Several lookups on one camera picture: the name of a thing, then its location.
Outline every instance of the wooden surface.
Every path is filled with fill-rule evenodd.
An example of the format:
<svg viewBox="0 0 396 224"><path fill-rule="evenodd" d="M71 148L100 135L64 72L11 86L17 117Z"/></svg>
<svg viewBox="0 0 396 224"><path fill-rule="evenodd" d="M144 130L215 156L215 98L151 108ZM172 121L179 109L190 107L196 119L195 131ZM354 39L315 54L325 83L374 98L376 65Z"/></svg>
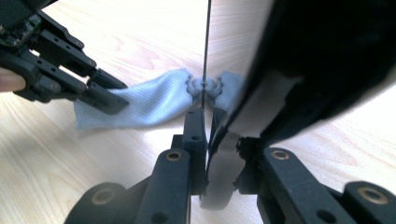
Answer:
<svg viewBox="0 0 396 224"><path fill-rule="evenodd" d="M260 17L259 9L268 6L238 2L214 1L208 68L212 77L222 69L243 73L247 57L238 55L248 55L254 43L249 37L257 32L243 24L253 22L250 16ZM206 4L61 0L46 12L85 43L85 52L101 68L132 86L179 67L197 77L202 74ZM237 16L236 8L251 13ZM236 19L246 22L237 26L247 29L245 35L225 28ZM391 87L278 145L296 153L330 187L342 190L348 181L367 180L396 193L395 97L396 87ZM209 124L210 111L206 114ZM73 106L66 100L43 105L0 94L0 223L63 223L94 185L112 181L131 187L150 175L173 134L182 133L183 119L138 130L77 131ZM219 212L200 209L194 197L191 215L192 223L261 223L255 197L238 193Z"/></svg>

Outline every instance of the brass screw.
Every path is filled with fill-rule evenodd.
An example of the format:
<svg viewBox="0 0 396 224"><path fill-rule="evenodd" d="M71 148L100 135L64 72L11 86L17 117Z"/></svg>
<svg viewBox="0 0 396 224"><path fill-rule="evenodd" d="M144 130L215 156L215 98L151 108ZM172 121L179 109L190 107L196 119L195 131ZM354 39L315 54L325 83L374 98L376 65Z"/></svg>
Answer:
<svg viewBox="0 0 396 224"><path fill-rule="evenodd" d="M378 191L377 189L372 189L369 187L358 188L358 193L363 199L369 201L370 203L376 204L387 204L389 203L388 197Z"/></svg>
<svg viewBox="0 0 396 224"><path fill-rule="evenodd" d="M273 151L273 152L271 153L271 155L272 155L275 159L280 160L280 161L288 160L289 157L290 157L288 153L286 153L286 152L284 152L284 151L281 151L281 150L275 150L275 151Z"/></svg>
<svg viewBox="0 0 396 224"><path fill-rule="evenodd" d="M169 152L168 154L166 154L166 159L169 161L179 161L181 159L181 153Z"/></svg>
<svg viewBox="0 0 396 224"><path fill-rule="evenodd" d="M92 196L92 203L103 205L111 202L116 194L112 189L100 189Z"/></svg>

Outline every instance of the blue towel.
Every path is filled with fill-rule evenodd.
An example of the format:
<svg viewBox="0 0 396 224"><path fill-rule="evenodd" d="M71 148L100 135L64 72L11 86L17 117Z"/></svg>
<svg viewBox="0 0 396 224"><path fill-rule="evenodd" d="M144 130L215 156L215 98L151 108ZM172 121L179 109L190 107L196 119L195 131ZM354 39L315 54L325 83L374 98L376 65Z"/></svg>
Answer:
<svg viewBox="0 0 396 224"><path fill-rule="evenodd" d="M141 128L164 123L195 106L203 90L201 79L186 69L168 71L124 90L110 90L129 102L117 115L107 115L81 101L74 102L78 129ZM212 105L227 110L239 92L242 78L224 72L219 84L208 78L206 90Z"/></svg>

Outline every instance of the thin metal rod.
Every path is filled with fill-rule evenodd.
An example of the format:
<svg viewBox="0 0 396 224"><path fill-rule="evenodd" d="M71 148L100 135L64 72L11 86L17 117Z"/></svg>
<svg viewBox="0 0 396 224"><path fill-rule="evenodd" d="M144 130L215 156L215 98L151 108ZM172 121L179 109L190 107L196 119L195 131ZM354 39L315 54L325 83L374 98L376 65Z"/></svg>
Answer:
<svg viewBox="0 0 396 224"><path fill-rule="evenodd" d="M204 87L202 92L202 107L205 107L205 86L206 86L206 67L207 67L207 51L209 46L209 28L210 28L210 12L212 8L212 0L207 1L207 15L206 15L206 35L205 35L205 53L204 53L204 71L202 76L202 85Z"/></svg>

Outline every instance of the screw hole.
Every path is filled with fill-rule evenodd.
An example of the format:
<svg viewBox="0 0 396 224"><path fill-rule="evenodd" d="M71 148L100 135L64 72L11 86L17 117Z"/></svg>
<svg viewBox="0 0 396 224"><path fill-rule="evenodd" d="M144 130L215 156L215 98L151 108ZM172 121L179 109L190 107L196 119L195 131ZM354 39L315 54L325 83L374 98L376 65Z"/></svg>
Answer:
<svg viewBox="0 0 396 224"><path fill-rule="evenodd" d="M166 154L166 159L169 161L179 161L181 159L181 154L179 152L170 152Z"/></svg>
<svg viewBox="0 0 396 224"><path fill-rule="evenodd" d="M370 203L376 203L376 204L389 203L388 197L376 189L361 187L358 188L358 193L361 195L361 197L363 197L365 200L369 201Z"/></svg>
<svg viewBox="0 0 396 224"><path fill-rule="evenodd" d="M111 189L100 189L92 196L92 203L95 205L102 205L111 202L114 199L115 193Z"/></svg>
<svg viewBox="0 0 396 224"><path fill-rule="evenodd" d="M284 160L288 160L289 159L289 154L284 152L284 151L280 151L280 150L275 150L271 153L271 155L280 161L284 161Z"/></svg>
<svg viewBox="0 0 396 224"><path fill-rule="evenodd" d="M151 223L162 224L168 220L168 216L163 212L154 213L151 216Z"/></svg>
<svg viewBox="0 0 396 224"><path fill-rule="evenodd" d="M337 221L335 216L328 211L318 210L317 216L326 223L335 223Z"/></svg>

